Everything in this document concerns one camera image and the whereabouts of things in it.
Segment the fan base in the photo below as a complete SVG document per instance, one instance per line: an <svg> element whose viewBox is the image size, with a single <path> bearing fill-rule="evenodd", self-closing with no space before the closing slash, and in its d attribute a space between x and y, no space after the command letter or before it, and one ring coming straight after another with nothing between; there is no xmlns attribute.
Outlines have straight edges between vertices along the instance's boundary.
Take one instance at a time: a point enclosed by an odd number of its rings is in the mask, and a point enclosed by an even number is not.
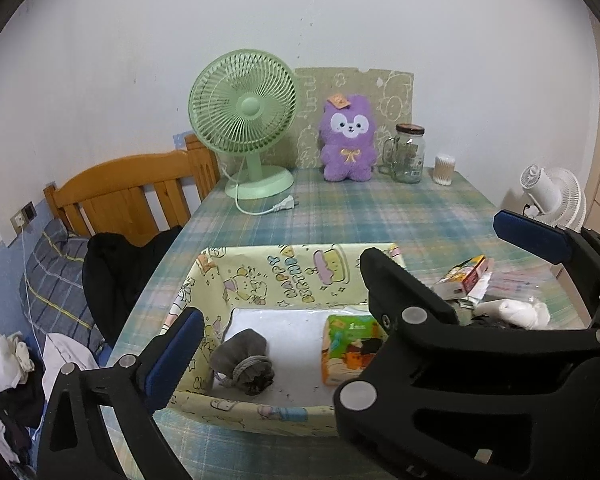
<svg viewBox="0 0 600 480"><path fill-rule="evenodd" d="M254 182L245 182L249 178L249 171L242 170L234 175L234 179L240 182L238 186L238 198L240 200L254 200L266 198L282 193L289 189L294 182L293 175L280 166L263 166L262 178ZM224 192L231 198L235 198L235 182L230 180L226 183Z"/></svg>

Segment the green desk fan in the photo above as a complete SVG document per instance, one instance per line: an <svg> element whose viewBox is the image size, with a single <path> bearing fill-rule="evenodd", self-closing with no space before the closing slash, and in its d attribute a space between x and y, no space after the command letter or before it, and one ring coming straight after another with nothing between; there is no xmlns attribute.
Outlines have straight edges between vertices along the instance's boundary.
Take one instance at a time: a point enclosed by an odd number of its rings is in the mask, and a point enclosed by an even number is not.
<svg viewBox="0 0 600 480"><path fill-rule="evenodd" d="M296 113L296 94L291 69L260 50L225 54L196 79L189 95L189 119L196 135L209 149L247 161L247 168L225 187L230 197L264 198L293 184L285 168L263 166L260 153L289 128Z"/></svg>

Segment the wooden headboard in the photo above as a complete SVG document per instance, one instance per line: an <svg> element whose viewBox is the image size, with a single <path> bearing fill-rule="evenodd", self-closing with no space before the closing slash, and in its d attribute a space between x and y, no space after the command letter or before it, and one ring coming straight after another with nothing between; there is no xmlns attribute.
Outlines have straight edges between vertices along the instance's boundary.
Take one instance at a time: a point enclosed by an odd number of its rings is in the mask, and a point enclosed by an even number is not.
<svg viewBox="0 0 600 480"><path fill-rule="evenodd" d="M81 206L94 232L119 233L142 246L158 234L142 189L154 186L169 227L183 226L191 212L180 180L192 176L204 200L220 179L215 154L194 135L185 141L187 151L117 158L79 173L60 189L47 186L52 214L68 229L90 236Z"/></svg>

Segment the gray pouch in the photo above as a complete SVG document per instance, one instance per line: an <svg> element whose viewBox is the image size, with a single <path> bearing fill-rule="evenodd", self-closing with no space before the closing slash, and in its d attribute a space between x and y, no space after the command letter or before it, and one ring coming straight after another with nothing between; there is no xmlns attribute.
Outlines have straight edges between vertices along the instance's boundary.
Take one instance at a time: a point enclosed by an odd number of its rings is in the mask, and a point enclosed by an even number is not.
<svg viewBox="0 0 600 480"><path fill-rule="evenodd" d="M247 328L222 343L211 354L213 370L225 388L238 388L247 395L257 395L273 383L273 368L266 356L267 340Z"/></svg>

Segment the glass mug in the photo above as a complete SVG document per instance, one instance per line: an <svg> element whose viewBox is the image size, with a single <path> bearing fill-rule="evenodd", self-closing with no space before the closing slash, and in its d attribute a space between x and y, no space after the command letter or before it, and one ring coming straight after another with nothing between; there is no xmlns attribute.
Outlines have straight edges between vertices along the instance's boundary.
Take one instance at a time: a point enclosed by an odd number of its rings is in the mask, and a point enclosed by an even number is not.
<svg viewBox="0 0 600 480"><path fill-rule="evenodd" d="M396 134L382 145L382 164L378 171L396 182L416 184L422 180L424 128L416 124L397 124Z"/></svg>

